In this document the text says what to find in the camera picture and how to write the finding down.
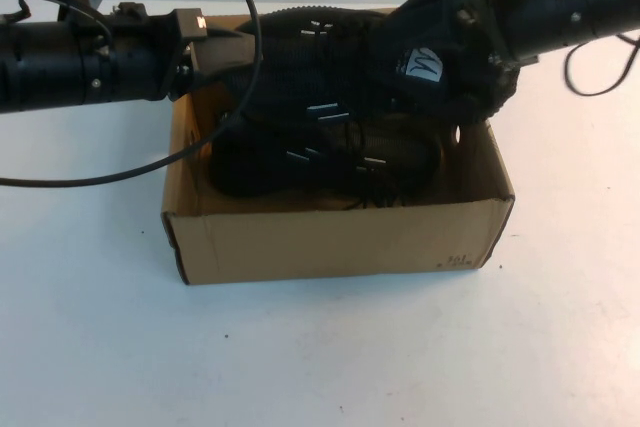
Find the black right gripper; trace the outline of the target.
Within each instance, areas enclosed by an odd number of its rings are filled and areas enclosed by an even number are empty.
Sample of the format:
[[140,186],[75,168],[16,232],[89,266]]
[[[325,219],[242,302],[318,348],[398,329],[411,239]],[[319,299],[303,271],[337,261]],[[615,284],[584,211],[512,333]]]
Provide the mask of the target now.
[[407,0],[370,32],[372,56],[396,56],[428,47],[438,55],[484,52],[487,62],[519,69],[507,41],[501,0]]

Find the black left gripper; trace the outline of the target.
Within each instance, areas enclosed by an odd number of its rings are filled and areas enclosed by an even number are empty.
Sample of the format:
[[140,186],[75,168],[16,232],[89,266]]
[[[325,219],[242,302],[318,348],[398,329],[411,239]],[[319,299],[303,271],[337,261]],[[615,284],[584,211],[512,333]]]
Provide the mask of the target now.
[[175,9],[166,17],[167,67],[162,93],[176,100],[186,91],[192,50],[192,71],[197,83],[216,79],[227,71],[251,66],[255,56],[253,37],[226,28],[208,28],[199,8]]

